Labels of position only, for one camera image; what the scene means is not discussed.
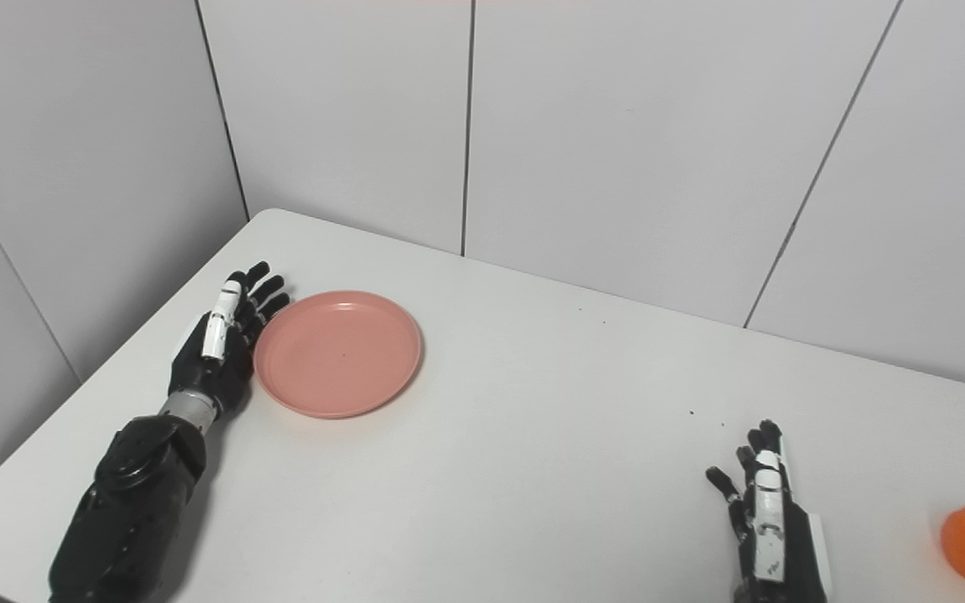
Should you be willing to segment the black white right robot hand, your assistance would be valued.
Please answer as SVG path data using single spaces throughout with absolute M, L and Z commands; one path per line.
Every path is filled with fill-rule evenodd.
M 735 602 L 827 602 L 832 588 L 823 526 L 794 500 L 781 428 L 763 420 L 735 452 L 744 486 L 705 471 L 723 496 L 736 538 Z

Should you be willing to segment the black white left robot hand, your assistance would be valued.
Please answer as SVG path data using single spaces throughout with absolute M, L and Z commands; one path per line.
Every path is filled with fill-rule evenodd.
M 284 277 L 268 262 L 233 272 L 173 359 L 168 392 L 203 394 L 218 415 L 236 411 L 255 370 L 257 341 L 290 301 Z

